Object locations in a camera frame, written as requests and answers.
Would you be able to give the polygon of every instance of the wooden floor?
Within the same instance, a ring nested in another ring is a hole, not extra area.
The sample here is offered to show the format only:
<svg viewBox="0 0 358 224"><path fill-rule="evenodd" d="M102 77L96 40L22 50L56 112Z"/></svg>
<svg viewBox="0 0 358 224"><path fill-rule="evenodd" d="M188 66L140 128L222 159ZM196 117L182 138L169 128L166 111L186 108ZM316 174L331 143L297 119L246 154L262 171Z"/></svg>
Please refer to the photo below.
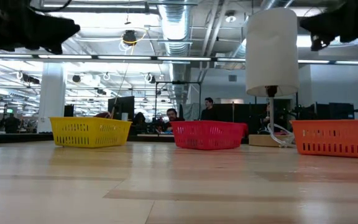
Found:
<svg viewBox="0 0 358 224"><path fill-rule="evenodd" d="M0 145L0 224L358 224L358 159L129 142Z"/></svg>

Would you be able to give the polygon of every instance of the air duct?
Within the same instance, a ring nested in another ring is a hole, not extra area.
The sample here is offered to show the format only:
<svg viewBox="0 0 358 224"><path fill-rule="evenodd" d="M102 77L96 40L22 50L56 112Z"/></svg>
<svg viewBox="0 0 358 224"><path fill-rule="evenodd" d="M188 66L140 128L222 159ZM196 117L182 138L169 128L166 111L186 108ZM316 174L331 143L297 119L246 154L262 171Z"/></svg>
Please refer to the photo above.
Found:
<svg viewBox="0 0 358 224"><path fill-rule="evenodd" d="M176 2L176 0L165 0L162 2ZM190 6L182 4L159 5L158 9L162 18L161 27L165 40L187 40L190 25ZM187 56L189 52L188 43L165 43L168 56ZM171 81L190 81L190 65L182 63L171 63ZM173 87L176 103L185 103L188 85Z"/></svg>
<svg viewBox="0 0 358 224"><path fill-rule="evenodd" d="M260 4L260 10L267 10L275 7L288 7L294 0L264 0ZM246 57L246 41L242 41L242 43L237 47L236 51L231 54L231 57L235 58L245 58ZM233 70L237 68L244 68L243 65L239 65L238 63L227 63L223 66L224 69Z"/></svg>

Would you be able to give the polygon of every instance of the yellow basket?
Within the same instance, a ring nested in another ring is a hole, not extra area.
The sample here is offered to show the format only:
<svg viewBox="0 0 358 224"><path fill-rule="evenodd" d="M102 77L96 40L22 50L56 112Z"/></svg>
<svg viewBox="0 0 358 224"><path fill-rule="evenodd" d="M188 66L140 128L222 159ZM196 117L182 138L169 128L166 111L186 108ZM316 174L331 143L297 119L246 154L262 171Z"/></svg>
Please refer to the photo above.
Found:
<svg viewBox="0 0 358 224"><path fill-rule="evenodd" d="M132 122L106 118L50 118L58 146L107 147L127 142Z"/></svg>

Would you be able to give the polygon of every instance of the white column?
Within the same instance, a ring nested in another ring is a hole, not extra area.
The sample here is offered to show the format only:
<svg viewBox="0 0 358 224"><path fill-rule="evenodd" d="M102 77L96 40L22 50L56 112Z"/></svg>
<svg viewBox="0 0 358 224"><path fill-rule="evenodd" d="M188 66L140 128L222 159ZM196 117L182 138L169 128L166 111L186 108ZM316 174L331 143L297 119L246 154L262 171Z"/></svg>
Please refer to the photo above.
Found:
<svg viewBox="0 0 358 224"><path fill-rule="evenodd" d="M41 82L38 133L52 132L49 117L62 117L67 75L62 63L44 63Z"/></svg>

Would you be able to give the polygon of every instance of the white cylinder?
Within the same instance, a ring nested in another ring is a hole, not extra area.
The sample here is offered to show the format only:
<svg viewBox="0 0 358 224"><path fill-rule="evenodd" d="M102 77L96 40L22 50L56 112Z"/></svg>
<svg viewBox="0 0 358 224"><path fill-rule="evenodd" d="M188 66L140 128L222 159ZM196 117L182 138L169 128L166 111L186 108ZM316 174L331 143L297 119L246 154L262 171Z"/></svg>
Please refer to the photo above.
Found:
<svg viewBox="0 0 358 224"><path fill-rule="evenodd" d="M299 89L298 21L285 8L251 16L247 28L246 90L248 95L267 96L266 86L278 86L276 96Z"/></svg>
<svg viewBox="0 0 358 224"><path fill-rule="evenodd" d="M128 113L121 113L121 121L128 121Z"/></svg>

